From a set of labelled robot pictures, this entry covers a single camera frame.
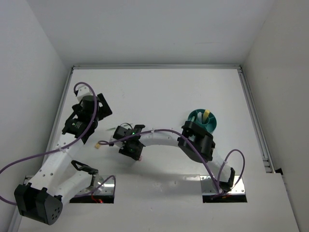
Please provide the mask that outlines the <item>yellow highlighter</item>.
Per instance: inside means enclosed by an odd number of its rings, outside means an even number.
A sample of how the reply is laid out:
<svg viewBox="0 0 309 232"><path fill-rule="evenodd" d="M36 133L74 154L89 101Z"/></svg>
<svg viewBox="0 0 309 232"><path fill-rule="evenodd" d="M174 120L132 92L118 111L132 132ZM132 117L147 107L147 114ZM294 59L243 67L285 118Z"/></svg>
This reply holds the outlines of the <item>yellow highlighter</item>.
<svg viewBox="0 0 309 232"><path fill-rule="evenodd" d="M210 111L209 110L205 110L204 114L203 114L203 124L206 124L206 121L209 117Z"/></svg>

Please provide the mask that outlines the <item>blue highlighter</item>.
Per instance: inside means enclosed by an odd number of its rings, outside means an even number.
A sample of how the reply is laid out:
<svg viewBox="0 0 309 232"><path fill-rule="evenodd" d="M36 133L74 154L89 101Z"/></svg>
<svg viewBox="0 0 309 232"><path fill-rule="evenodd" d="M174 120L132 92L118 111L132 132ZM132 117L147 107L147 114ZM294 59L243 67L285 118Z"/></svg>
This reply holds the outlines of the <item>blue highlighter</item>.
<svg viewBox="0 0 309 232"><path fill-rule="evenodd" d="M203 124L203 116L202 115L197 115L197 120L200 124Z"/></svg>

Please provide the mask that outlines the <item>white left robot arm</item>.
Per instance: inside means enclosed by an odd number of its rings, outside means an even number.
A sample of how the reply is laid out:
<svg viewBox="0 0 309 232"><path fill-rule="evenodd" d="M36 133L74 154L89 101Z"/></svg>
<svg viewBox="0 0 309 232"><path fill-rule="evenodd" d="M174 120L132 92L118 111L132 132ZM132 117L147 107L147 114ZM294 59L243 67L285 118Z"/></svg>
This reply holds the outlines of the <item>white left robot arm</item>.
<svg viewBox="0 0 309 232"><path fill-rule="evenodd" d="M112 111L103 94L79 97L79 103L65 121L56 145L39 171L14 191L19 214L48 225L54 224L63 206L83 189L93 187L98 170L74 160L94 133L98 122Z"/></svg>

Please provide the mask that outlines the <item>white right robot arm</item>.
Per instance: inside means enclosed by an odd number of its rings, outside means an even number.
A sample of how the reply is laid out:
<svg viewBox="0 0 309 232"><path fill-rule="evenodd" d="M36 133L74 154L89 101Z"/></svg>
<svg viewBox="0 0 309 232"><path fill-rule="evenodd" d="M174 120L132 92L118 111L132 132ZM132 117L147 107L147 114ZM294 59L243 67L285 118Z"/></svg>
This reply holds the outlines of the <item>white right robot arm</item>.
<svg viewBox="0 0 309 232"><path fill-rule="evenodd" d="M145 125L135 125L130 129L118 126L110 142L120 147L120 154L134 160L139 160L143 148L147 146L178 147L189 159L205 165L210 176L214 178L217 190L230 191L235 170L215 151L213 135L190 121L186 121L181 129L157 129Z"/></svg>

